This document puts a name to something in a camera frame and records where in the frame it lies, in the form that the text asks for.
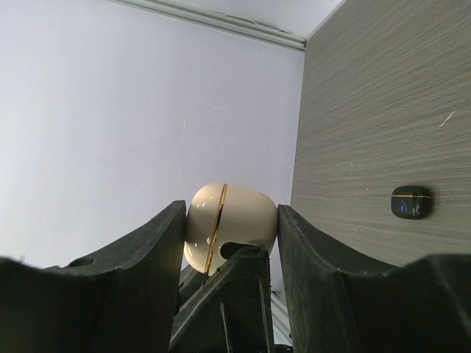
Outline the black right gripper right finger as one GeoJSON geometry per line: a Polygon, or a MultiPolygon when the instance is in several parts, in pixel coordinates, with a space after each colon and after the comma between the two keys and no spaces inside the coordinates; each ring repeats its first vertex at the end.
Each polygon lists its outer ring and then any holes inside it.
{"type": "Polygon", "coordinates": [[[404,266],[362,254],[281,205],[279,250],[296,352],[468,352],[470,256],[404,266]]]}

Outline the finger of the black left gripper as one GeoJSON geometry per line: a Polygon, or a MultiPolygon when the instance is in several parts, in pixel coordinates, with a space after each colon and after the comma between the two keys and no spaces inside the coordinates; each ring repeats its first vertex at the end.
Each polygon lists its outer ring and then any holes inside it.
{"type": "Polygon", "coordinates": [[[170,352],[275,350],[268,252],[238,250],[175,316],[170,352]]]}

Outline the black gold-trimmed earbud case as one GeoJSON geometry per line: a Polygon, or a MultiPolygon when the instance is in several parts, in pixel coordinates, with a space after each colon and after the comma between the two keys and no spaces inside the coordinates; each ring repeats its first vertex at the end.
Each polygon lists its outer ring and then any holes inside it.
{"type": "Polygon", "coordinates": [[[433,194],[419,185],[400,186],[391,194],[391,211],[401,219],[427,218],[433,211],[433,203],[433,194]]]}

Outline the beige earbud charging case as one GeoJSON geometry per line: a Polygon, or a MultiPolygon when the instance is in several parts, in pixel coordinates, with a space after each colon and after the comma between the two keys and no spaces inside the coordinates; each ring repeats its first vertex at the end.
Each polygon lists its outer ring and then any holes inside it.
{"type": "Polygon", "coordinates": [[[245,246],[270,252],[277,237],[275,203],[256,190],[213,183],[198,190],[187,213],[183,254],[209,277],[245,246]]]}

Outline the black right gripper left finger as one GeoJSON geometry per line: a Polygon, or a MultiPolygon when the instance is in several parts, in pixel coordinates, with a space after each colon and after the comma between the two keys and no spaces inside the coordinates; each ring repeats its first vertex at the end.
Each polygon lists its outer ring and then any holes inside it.
{"type": "Polygon", "coordinates": [[[3,352],[167,352],[186,206],[65,267],[1,259],[3,352]]]}

